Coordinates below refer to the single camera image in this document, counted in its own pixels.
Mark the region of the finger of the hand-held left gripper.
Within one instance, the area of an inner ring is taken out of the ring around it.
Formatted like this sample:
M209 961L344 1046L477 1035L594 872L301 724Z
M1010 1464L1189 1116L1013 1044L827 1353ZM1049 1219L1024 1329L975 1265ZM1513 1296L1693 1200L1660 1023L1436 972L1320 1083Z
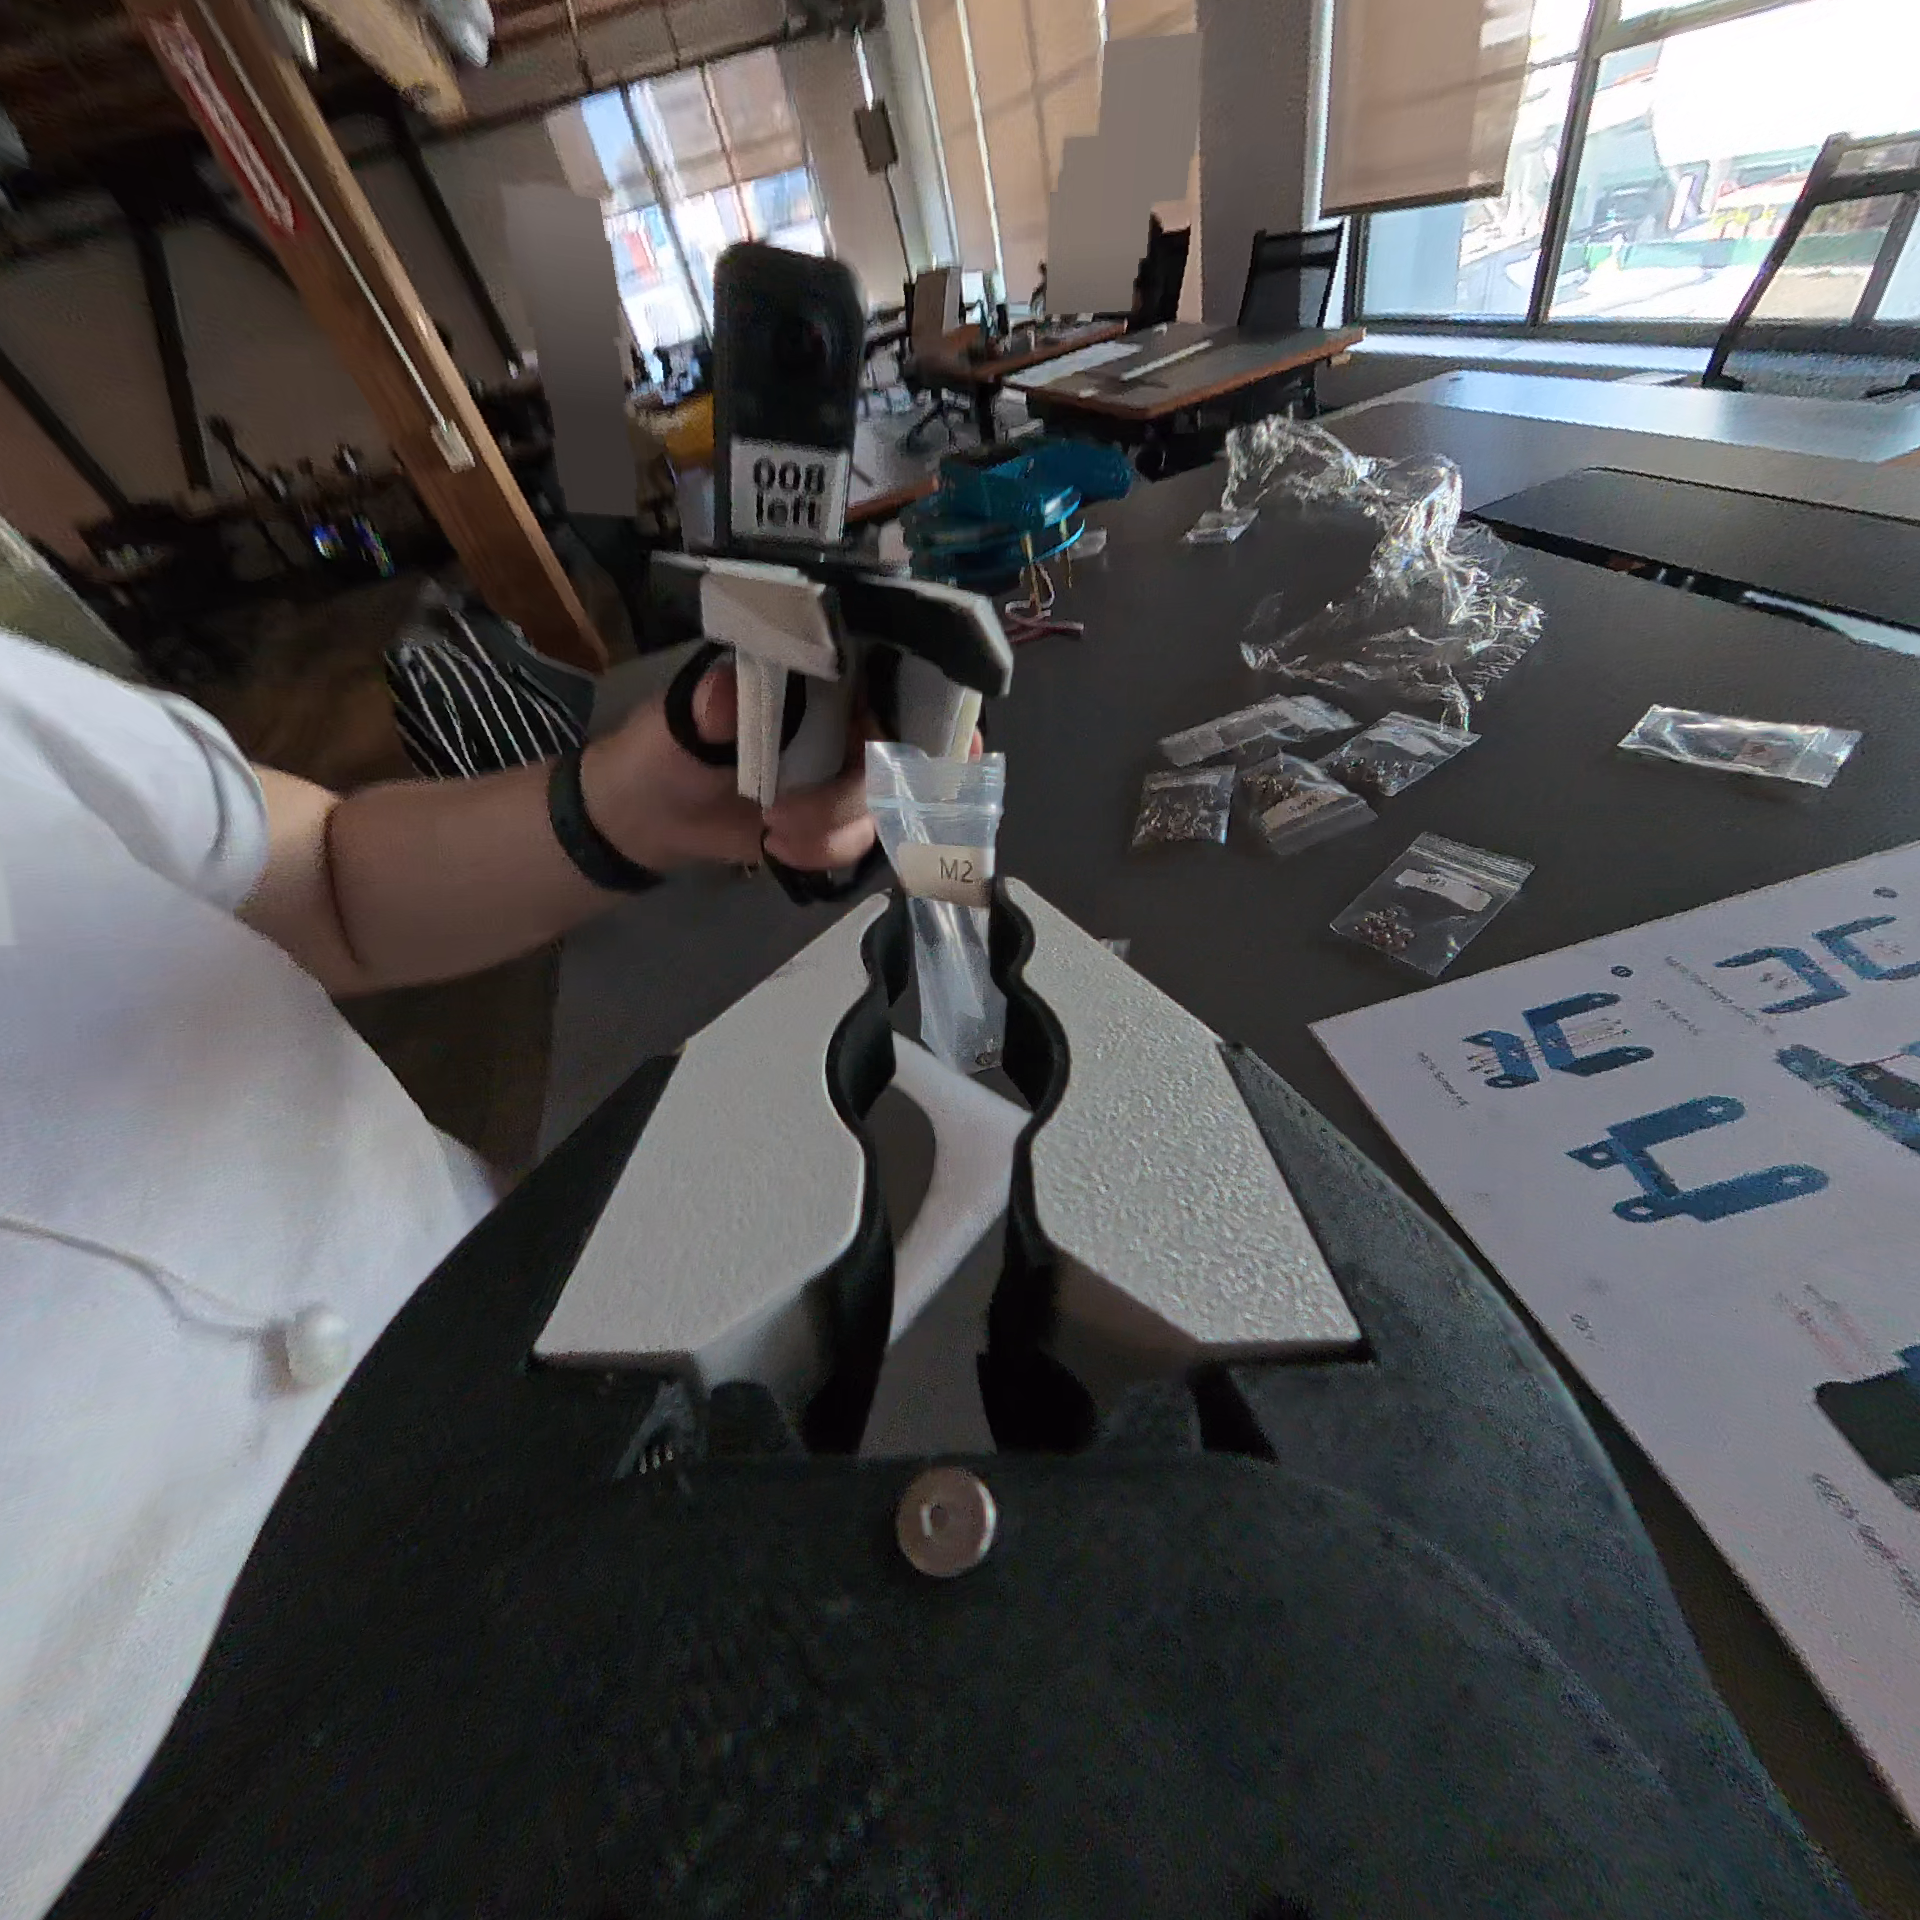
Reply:
M843 620L857 702L879 741L967 760L985 704L1013 685L1015 648L995 604L913 575L850 573Z
M804 677L842 675L837 600L804 573L706 573L704 635L760 664Z

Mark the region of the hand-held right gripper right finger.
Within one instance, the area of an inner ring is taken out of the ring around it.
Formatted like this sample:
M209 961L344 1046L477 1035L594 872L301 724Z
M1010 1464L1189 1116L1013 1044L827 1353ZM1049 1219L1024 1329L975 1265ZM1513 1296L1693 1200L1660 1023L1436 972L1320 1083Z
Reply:
M978 1389L1068 1454L1139 1387L1364 1350L1226 1040L1024 879L995 881L1000 1067L1026 1104Z

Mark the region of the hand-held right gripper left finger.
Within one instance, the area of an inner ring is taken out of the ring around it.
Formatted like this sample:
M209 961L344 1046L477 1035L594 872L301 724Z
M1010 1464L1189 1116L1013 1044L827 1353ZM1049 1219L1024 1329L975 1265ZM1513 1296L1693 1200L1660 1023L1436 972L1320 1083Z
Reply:
M896 1299L871 1116L903 990L906 901L868 895L684 1044L539 1363L756 1385L855 1452Z

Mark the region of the blue metal toy robot arm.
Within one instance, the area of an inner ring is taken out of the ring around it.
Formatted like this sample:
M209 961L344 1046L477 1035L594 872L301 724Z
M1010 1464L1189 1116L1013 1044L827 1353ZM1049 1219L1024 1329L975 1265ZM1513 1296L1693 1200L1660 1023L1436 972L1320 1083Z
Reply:
M1083 439L1041 433L946 455L933 491L899 517L907 568L967 592L1013 590L1069 552L1089 508L1124 497L1133 480L1123 451Z

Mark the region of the clear bag of tiny nuts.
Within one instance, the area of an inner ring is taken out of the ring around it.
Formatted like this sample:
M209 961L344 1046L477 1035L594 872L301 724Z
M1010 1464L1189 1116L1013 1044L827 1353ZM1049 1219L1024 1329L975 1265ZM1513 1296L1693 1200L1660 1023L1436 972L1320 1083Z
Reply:
M868 809L914 933L919 1040L961 1072L1001 1059L989 908L1003 779L995 752L936 758L901 742L867 748Z

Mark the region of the person's left forearm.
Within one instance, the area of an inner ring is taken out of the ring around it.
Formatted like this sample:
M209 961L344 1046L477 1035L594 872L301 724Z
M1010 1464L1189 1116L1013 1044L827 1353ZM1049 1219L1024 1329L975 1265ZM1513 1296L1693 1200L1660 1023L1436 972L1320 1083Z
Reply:
M335 999L504 967L612 905L554 835L544 766L348 795L253 776L271 848L239 918Z

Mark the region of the dark grey desk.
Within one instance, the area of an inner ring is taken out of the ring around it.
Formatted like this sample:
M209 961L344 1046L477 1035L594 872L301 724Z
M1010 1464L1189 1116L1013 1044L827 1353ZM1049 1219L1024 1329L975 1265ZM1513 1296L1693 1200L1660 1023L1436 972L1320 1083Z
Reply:
M1777 592L1835 584L1916 627L1916 400L1888 407L1900 459L1652 439L1387 397L1333 419L1375 452L1443 451L1471 508L1587 468L1652 473L1634 524L1584 497L1578 534L1645 560L1733 560ZM1495 687L1481 745L1415 787L1370 832L1279 861L1261 848L1130 854L1157 739L1257 697L1244 621L1272 592L1311 609L1357 582L1364 527L1349 515L1266 505L1227 545L1185 545L1216 471L1141 486L1105 509L1099 560L1064 595L1083 640L1024 648L993 735L1010 760L1003 857L1172 999L1268 1060L1425 1206L1434 1196L1307 1032L1321 1017L1411 991L1403 972L1329 936L1333 913L1417 832L1535 861L1522 897L1457 968L1472 974L1658 921L1880 852L1916 837L1916 660L1781 615L1611 571L1570 544L1522 549L1543 638ZM1864 729L1857 766L1825 795L1690 775L1620 757L1648 704ZM681 879L619 908L562 949L539 1150L557 1145L645 1059L671 1052L825 921L749 879ZM1555 1364L1596 1421L1664 1558L1715 1681L1795 1813L1874 1915L1916 1915L1916 1836L1804 1667L1611 1411Z

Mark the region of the person's left hand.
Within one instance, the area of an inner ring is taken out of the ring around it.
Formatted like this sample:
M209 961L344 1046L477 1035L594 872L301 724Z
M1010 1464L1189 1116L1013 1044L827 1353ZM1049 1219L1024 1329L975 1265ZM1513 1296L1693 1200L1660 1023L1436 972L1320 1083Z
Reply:
M865 767L871 735L871 715L853 709L835 775L762 809L736 790L731 767L699 760L673 735L659 693L586 749L583 803L608 843L652 872L776 860L839 877L879 843Z

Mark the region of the multi-pane window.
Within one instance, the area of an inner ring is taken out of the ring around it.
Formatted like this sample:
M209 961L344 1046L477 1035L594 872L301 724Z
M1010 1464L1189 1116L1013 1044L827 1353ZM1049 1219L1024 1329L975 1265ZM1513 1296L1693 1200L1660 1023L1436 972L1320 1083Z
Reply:
M580 117L615 288L641 349L680 349L708 334L716 264L735 244L827 251L776 53L612 87L589 96Z

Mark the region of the cluttered office table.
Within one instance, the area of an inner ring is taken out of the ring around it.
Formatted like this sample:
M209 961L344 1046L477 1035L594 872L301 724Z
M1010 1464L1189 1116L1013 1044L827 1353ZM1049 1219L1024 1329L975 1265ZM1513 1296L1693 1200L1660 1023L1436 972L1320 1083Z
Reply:
M1124 339L1123 319L1024 324L1001 340L985 340L976 324L940 326L943 317L933 308L916 313L907 331L901 381L913 392L989 395L1013 375Z

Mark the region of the white foam sheet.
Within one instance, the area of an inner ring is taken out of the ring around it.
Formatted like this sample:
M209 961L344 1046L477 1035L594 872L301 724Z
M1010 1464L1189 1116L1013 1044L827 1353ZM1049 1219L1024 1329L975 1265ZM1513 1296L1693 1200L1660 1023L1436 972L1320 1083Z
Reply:
M892 1216L893 1307L865 1459L989 1456L978 1363L1001 1279L1013 1152L1026 1109L896 1037L874 1118Z

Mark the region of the black wrist band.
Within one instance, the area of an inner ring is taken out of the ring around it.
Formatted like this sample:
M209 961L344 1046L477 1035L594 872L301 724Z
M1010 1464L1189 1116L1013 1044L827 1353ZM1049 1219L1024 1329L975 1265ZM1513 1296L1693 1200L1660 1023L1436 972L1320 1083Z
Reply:
M626 857L592 817L583 748L552 760L544 807L549 829L567 863L600 894L642 895L664 885L666 877L659 871Z

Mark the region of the clear plastic parts bag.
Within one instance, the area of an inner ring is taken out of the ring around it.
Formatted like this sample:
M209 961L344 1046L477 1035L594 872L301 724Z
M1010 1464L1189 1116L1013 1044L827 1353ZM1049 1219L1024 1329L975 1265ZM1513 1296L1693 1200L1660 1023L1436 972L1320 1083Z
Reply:
M1239 767L1202 764L1165 767L1141 783L1131 849L1224 848L1233 827Z
M1762 723L1754 718L1655 704L1618 749L1703 772L1828 789L1864 733L1848 727Z
M1169 767L1179 771L1216 760L1253 764L1281 752L1297 752L1324 735L1352 733L1357 727L1357 715L1317 695L1283 693L1165 733L1160 741L1160 753Z

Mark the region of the black white striped cloth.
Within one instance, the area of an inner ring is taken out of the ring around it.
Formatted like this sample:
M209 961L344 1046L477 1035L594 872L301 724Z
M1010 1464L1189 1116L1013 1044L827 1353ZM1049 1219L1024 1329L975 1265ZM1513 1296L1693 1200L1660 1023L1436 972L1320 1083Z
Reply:
M400 748L428 779L471 779L586 745L592 677L541 655L474 599L423 604L381 655Z

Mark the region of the grey table with orange edge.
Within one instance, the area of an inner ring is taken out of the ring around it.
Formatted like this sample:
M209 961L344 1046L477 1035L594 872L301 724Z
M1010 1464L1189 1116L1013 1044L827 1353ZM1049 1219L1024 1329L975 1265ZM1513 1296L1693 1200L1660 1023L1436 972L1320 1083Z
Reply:
M1253 416L1255 400L1307 392L1320 368L1363 339L1363 326L1257 334L1172 323L1009 375L1007 389L1049 429L1137 446L1185 423L1234 425Z

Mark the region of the clear bag of round nuts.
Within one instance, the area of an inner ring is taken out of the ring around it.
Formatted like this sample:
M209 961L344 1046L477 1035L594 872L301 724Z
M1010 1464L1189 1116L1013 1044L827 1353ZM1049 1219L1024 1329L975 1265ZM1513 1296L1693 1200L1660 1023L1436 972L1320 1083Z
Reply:
M1535 863L1420 832L1329 929L1385 961L1436 981L1520 895Z

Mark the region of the wooden beam with red sign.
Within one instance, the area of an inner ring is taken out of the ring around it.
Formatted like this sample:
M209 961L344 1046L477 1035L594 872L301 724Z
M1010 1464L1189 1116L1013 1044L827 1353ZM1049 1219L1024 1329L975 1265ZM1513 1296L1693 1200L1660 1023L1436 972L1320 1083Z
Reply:
M592 675L605 669L601 632L298 63L252 5L128 1L128 13L137 27L145 16L180 13L197 30L257 137L296 183L301 231L261 231L474 587L537 651Z

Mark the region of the crumpled clear plastic bag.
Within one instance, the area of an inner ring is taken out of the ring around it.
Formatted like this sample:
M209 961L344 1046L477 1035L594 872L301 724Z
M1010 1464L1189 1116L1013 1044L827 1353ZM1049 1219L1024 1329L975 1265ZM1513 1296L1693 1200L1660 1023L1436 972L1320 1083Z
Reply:
M1356 587L1324 606L1300 592L1264 596L1239 635L1245 668L1431 707L1467 727L1540 640L1546 609L1508 545L1466 512L1466 493L1447 452L1381 457L1289 416L1233 428L1219 501L1233 521L1287 503L1375 539Z

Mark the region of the robot assembly instruction sheet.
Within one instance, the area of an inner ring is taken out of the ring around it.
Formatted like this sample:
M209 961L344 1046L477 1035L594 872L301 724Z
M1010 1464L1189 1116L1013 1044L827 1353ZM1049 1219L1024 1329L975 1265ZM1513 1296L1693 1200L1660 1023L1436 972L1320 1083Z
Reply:
M1919 846L1320 1022L1919 1793Z

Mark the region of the red white sign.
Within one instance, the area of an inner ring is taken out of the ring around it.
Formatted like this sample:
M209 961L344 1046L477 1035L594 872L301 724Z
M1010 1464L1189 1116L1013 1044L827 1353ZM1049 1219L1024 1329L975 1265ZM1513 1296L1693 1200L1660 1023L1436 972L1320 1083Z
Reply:
M197 30L180 13L145 16L139 30L261 223L277 236L298 236L304 225L298 184L257 137Z

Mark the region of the dark office table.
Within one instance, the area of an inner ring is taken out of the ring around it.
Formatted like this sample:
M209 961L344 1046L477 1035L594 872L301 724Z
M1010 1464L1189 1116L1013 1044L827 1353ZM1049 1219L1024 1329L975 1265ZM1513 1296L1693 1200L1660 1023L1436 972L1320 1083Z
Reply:
M1808 397L1771 391L1720 391L1564 373L1466 368L1341 407L1352 423L1392 405L1425 405L1474 416L1610 428L1674 440L1771 447L1857 464L1919 459L1919 397Z

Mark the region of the large window wall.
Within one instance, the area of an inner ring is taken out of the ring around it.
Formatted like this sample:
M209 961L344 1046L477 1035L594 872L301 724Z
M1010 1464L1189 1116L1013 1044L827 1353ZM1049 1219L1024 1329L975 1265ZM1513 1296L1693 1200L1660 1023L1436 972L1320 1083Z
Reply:
M1916 1L1532 5L1504 191L1363 219L1349 313L1703 334L1825 142L1914 133L1916 112Z

